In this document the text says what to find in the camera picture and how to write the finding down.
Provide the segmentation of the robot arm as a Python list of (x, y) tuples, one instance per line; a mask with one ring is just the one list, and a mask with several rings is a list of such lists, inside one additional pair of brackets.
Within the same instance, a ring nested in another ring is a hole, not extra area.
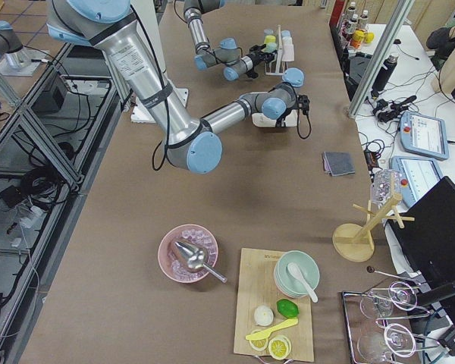
[(174, 84), (161, 72), (148, 39), (141, 39), (138, 16), (129, 1), (49, 1), (49, 35), (59, 41), (101, 50), (165, 132), (160, 144), (173, 166), (193, 173), (214, 170), (221, 160), (218, 133), (254, 113), (283, 121), (293, 110), (309, 111), (297, 90), (304, 73), (287, 69), (281, 83), (265, 93), (247, 93), (204, 118), (189, 115)]
[(190, 30), (196, 52), (194, 63), (201, 71), (223, 64), (223, 75), (228, 81), (237, 80), (242, 75), (255, 79), (259, 75), (255, 67), (261, 63), (268, 64), (276, 58), (277, 43), (254, 45), (246, 55), (243, 55), (242, 48), (232, 37), (223, 39), (217, 48), (212, 48), (204, 31), (202, 15), (224, 5), (225, 1), (220, 0), (184, 1), (183, 18)]

